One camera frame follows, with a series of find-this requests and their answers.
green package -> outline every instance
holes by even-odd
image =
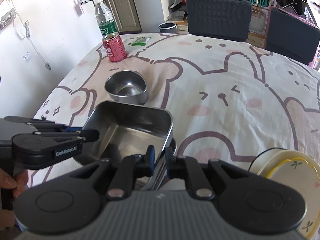
[[[145,46],[151,37],[136,37],[130,46]]]

red packaging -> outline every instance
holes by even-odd
[[[119,33],[110,33],[102,39],[104,48],[111,62],[119,62],[127,57]]]

human hand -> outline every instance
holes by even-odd
[[[14,198],[17,198],[26,190],[28,172],[24,170],[17,174],[14,179],[0,169],[0,188],[12,189]],[[0,210],[0,228],[13,227],[15,223],[14,213],[9,210]]]

bottle cap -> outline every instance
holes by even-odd
[[[93,0],[93,3],[94,4],[97,4],[97,3],[100,3],[100,2],[102,2],[103,0]]]

white cabinet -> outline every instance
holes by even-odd
[[[110,8],[119,32],[141,31],[133,0],[104,0]]]

